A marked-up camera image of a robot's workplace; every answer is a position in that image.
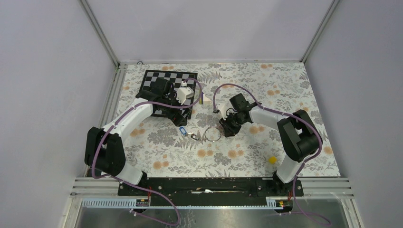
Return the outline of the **blue tag key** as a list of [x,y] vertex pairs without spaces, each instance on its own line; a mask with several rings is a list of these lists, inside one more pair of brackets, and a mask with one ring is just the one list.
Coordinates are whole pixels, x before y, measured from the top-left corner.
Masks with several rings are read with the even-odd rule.
[[179,127],[179,131],[185,137],[190,136],[190,135],[193,134],[191,132],[188,132],[183,126]]

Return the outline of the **metal keyring with keys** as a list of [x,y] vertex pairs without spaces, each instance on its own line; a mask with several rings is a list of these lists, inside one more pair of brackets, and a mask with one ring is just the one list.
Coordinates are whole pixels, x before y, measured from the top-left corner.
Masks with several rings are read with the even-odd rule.
[[209,142],[217,142],[223,137],[222,128],[218,126],[208,127],[204,131],[204,138]]

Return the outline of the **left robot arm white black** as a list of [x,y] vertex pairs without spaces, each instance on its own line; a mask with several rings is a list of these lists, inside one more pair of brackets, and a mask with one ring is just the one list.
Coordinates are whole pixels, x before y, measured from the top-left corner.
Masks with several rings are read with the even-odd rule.
[[148,88],[140,90],[118,117],[101,128],[92,127],[88,131],[84,163],[91,168],[93,178],[98,178],[95,171],[99,170],[128,182],[135,195],[147,191],[147,183],[142,179],[145,173],[126,160],[123,143],[135,127],[158,111],[163,112],[175,126],[185,126],[194,105],[187,103],[194,97],[194,89],[187,81],[179,82],[179,87],[175,88],[173,82],[158,77]]

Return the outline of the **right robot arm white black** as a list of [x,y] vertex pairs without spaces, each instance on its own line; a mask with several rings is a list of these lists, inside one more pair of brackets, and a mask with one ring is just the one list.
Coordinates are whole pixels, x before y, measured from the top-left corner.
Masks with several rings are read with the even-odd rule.
[[220,105],[215,113],[221,114],[219,124],[225,137],[239,133],[246,123],[262,124],[277,130],[286,153],[275,171],[273,191],[280,196],[291,190],[291,182],[301,172],[304,163],[320,152],[323,141],[310,116],[304,110],[292,114],[264,107],[260,102],[248,102],[237,94],[227,104]]

